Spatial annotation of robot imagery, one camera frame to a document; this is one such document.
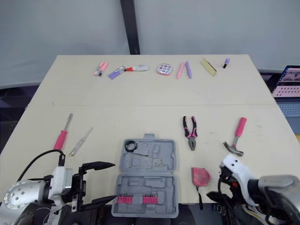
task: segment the laptop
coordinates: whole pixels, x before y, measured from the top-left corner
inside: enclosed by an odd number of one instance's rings
[[[295,134],[300,134],[300,66],[286,66],[272,96]]]

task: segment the laptop screen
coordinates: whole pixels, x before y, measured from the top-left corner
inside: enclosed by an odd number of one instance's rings
[[[276,100],[300,100],[300,66],[286,66],[272,96]]]

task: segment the purple marker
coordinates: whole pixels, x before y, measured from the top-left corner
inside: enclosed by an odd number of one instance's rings
[[[121,73],[125,71],[125,67],[121,66],[120,68],[113,71],[111,74],[108,75],[109,78],[114,79],[115,77],[119,76]]]
[[[230,58],[227,58],[227,59],[225,60],[225,63],[224,63],[223,68],[226,68],[226,66],[227,66],[227,64],[229,64],[229,62],[230,62]]]
[[[192,79],[192,70],[191,67],[189,66],[189,62],[186,61],[186,68],[187,68],[187,75],[190,79]]]

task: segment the purple highlighter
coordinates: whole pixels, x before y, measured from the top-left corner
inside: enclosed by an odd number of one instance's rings
[[[229,64],[229,62],[230,62],[230,58],[227,58],[227,59],[225,60],[225,63],[224,63],[223,68],[226,68],[226,66]]]
[[[125,71],[125,67],[121,66],[120,68],[113,71],[111,74],[108,75],[109,78],[114,79],[115,77],[119,76],[121,73]]]

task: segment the laptop keyboard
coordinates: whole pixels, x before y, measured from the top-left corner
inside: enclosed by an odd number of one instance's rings
[[[300,103],[278,103],[285,117],[300,117]]]

